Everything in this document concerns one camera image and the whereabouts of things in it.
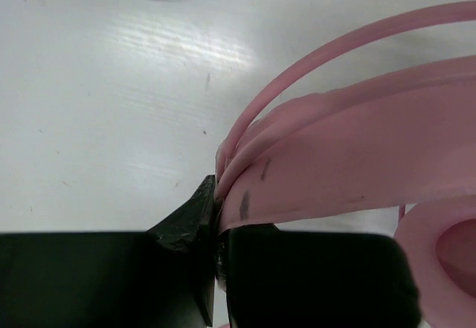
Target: pink headphones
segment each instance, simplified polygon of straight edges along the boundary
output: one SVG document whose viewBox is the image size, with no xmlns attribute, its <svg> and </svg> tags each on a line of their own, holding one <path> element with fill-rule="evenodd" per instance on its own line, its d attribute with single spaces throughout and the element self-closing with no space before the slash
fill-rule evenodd
<svg viewBox="0 0 476 328">
<path fill-rule="evenodd" d="M 318 66 L 407 30 L 476 20 L 476 1 L 393 16 L 313 51 L 267 85 L 217 153 L 220 231 L 400 206 L 433 328 L 476 327 L 476 56 L 310 94 L 251 123 Z M 416 205 L 405 215 L 405 205 Z"/>
</svg>

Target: white surface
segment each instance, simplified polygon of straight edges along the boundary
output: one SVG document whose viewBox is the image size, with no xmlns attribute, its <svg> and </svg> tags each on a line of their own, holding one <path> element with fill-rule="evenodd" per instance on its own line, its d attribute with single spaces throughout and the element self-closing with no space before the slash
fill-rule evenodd
<svg viewBox="0 0 476 328">
<path fill-rule="evenodd" d="M 213 172 L 234 119 L 286 66 L 360 25 L 449 1 L 0 0 L 0 231 L 154 225 Z M 377 42 L 279 101 L 475 54 L 475 27 Z M 375 230 L 393 230 L 385 215 Z M 224 323 L 223 294 L 216 311 Z"/>
</svg>

